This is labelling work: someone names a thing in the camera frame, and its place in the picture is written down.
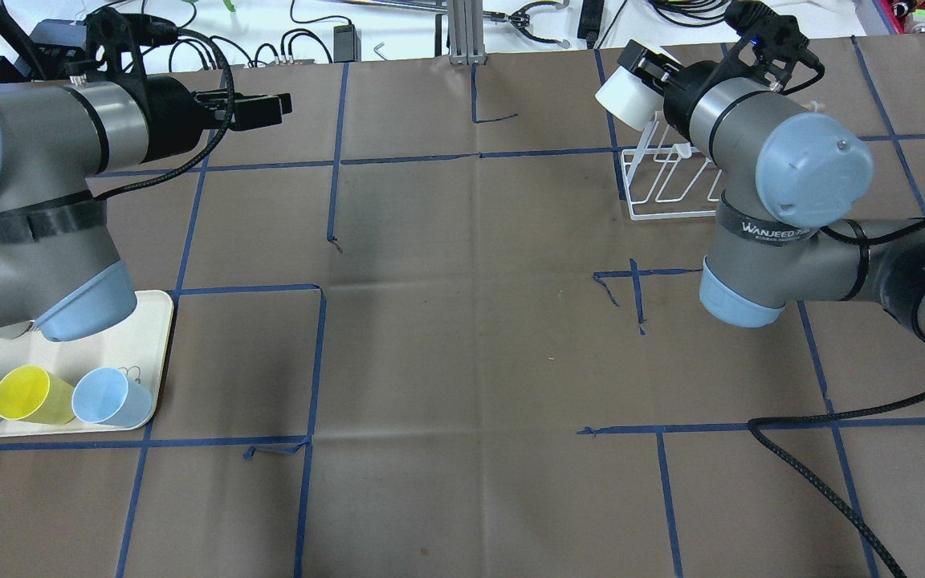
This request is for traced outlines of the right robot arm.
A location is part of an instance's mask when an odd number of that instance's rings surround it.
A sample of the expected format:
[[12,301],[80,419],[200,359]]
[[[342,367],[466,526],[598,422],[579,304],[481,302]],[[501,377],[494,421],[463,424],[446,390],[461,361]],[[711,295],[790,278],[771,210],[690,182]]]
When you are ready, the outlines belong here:
[[713,317],[763,327],[790,301],[870,301],[925,343],[925,218],[849,218],[874,176],[866,143],[737,49],[683,66],[630,41],[617,63],[726,178],[699,286]]

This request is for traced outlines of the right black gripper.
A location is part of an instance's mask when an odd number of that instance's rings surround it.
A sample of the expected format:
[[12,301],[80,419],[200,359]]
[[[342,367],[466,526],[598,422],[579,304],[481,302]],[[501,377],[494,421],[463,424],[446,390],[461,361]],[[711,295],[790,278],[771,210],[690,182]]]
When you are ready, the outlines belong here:
[[628,41],[617,63],[663,98],[665,120],[680,136],[690,135],[691,114],[706,92],[719,82],[740,75],[740,65],[732,54],[718,63],[700,61],[683,66],[662,49],[649,48],[634,40]]

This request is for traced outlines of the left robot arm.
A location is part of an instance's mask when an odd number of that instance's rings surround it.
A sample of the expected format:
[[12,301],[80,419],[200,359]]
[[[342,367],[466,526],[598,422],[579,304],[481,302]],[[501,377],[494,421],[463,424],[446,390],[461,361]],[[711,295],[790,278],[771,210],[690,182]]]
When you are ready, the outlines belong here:
[[105,198],[88,179],[187,153],[228,112],[230,128],[247,131],[292,111],[289,94],[227,96],[124,74],[0,92],[0,329],[30,321],[61,343],[135,311]]

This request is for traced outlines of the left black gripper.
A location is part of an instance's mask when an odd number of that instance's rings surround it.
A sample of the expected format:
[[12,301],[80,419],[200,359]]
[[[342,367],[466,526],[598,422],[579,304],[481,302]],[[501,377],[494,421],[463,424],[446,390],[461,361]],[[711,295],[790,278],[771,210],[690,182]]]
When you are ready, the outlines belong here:
[[147,162],[164,160],[194,149],[207,129],[218,129],[230,109],[228,129],[250,131],[282,124],[283,115],[293,110],[290,94],[234,94],[229,106],[224,89],[192,91],[176,78],[150,75],[143,78],[144,96],[139,104],[146,116],[149,142],[142,158]]

